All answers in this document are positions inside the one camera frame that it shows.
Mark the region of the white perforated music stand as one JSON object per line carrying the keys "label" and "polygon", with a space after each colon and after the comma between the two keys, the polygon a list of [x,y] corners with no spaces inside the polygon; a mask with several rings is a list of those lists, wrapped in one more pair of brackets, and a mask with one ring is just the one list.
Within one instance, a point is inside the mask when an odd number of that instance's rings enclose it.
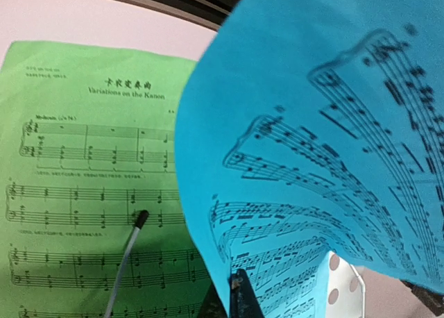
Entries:
{"label": "white perforated music stand", "polygon": [[[144,224],[146,223],[146,220],[149,218],[149,212],[147,210],[142,210],[139,214],[137,219],[135,220],[133,231],[131,233],[131,236],[129,237],[128,243],[126,245],[126,249],[124,251],[123,257],[121,259],[121,263],[119,264],[117,276],[114,281],[114,285],[112,288],[112,291],[110,293],[110,298],[108,300],[107,307],[105,309],[105,313],[103,314],[103,317],[111,317],[113,308],[114,308],[114,302],[117,297],[117,293],[119,290],[119,286],[121,284],[121,280],[123,278],[124,269],[126,267],[126,263],[128,261],[128,258],[131,254],[131,251],[133,249],[133,246],[137,240],[137,237],[139,235],[140,230],[143,228]],[[358,281],[358,284],[360,286],[361,290],[361,316],[365,317],[366,314],[366,284],[362,277],[362,275],[358,272],[356,267],[352,264],[348,264],[351,268],[353,274],[355,275],[355,278]]]}

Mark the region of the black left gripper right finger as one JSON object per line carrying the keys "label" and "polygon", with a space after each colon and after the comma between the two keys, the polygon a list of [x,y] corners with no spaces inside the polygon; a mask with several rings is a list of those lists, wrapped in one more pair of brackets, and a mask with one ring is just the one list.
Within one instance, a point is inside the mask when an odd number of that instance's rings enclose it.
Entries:
{"label": "black left gripper right finger", "polygon": [[424,304],[436,317],[443,314],[443,295],[423,288],[419,285],[401,280],[411,293]]}

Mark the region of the green sheet music page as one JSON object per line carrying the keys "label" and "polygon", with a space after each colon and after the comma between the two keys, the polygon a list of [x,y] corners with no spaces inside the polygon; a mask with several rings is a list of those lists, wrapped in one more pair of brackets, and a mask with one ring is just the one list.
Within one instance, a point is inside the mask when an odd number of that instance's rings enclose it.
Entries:
{"label": "green sheet music page", "polygon": [[174,126],[193,60],[15,41],[1,67],[1,316],[197,317],[210,278],[185,226]]}

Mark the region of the blue sheet music page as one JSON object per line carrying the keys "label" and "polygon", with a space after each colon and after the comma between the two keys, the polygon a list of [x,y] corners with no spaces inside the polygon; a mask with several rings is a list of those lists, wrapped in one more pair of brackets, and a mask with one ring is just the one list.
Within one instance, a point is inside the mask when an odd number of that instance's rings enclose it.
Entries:
{"label": "blue sheet music page", "polygon": [[443,0],[241,0],[181,96],[175,163],[224,310],[323,317],[327,256],[443,292]]}

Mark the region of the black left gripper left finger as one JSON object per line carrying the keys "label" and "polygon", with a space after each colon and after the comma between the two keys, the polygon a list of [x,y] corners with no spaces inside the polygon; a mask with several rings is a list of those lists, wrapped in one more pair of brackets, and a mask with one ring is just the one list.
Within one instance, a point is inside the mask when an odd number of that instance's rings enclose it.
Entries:
{"label": "black left gripper left finger", "polygon": [[238,269],[228,279],[229,308],[223,307],[212,283],[205,295],[198,318],[265,318],[245,269]]}

